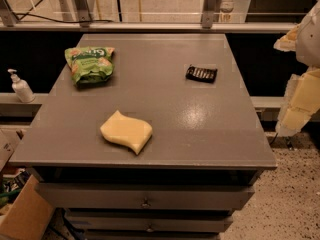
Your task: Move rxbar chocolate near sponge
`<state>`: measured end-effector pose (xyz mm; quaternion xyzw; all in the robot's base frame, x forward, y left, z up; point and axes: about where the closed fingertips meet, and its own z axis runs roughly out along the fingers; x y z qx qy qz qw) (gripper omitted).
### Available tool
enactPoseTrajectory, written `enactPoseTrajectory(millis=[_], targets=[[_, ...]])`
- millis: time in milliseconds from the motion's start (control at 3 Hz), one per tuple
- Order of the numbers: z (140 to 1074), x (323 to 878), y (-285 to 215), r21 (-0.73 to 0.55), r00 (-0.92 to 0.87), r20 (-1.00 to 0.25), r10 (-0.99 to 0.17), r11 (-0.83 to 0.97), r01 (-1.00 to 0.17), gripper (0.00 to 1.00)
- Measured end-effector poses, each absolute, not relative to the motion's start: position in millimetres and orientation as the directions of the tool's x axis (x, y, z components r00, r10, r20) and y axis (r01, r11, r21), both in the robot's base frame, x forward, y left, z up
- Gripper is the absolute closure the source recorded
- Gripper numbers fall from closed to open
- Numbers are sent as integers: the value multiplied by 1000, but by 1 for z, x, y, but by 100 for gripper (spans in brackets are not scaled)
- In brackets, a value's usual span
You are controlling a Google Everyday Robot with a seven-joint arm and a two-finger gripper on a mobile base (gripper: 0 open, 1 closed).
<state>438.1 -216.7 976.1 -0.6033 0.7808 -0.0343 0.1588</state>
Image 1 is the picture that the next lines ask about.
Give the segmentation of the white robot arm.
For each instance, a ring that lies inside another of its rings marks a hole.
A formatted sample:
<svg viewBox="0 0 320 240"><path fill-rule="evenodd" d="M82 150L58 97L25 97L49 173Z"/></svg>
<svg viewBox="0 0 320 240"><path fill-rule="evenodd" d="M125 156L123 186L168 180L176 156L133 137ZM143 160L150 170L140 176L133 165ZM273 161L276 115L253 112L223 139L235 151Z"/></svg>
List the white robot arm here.
<svg viewBox="0 0 320 240"><path fill-rule="evenodd" d="M278 115L278 136L291 137L320 109L320 1L297 26L275 42L274 48L294 51L297 61L308 66L301 76L291 75Z"/></svg>

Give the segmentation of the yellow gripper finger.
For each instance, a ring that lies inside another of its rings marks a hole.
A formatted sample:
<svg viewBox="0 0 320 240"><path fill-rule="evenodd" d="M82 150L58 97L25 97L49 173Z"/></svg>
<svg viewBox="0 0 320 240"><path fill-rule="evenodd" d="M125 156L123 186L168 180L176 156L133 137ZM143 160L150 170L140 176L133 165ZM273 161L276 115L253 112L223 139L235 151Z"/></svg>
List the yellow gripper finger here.
<svg viewBox="0 0 320 240"><path fill-rule="evenodd" d="M292 74L287 82L276 132L291 137L300 132L320 109L320 69L309 67L301 76Z"/></svg>
<svg viewBox="0 0 320 240"><path fill-rule="evenodd" d="M300 25L296 25L284 36L279 38L273 45L273 48L283 52L296 51L297 32Z"/></svg>

